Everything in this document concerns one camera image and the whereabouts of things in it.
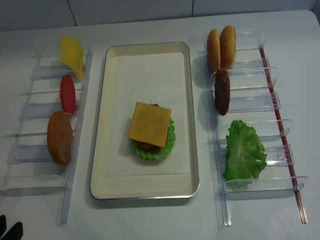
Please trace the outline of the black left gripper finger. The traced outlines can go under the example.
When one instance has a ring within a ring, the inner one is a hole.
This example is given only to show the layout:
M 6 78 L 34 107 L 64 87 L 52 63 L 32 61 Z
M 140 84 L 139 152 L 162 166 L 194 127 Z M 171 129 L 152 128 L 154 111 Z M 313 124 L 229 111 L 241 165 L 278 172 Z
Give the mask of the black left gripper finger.
M 2 214 L 0 216 L 0 232 L 5 232 L 7 230 L 7 220 L 6 216 Z
M 18 221 L 3 236 L 3 240 L 21 240 L 24 235 L 23 223 Z

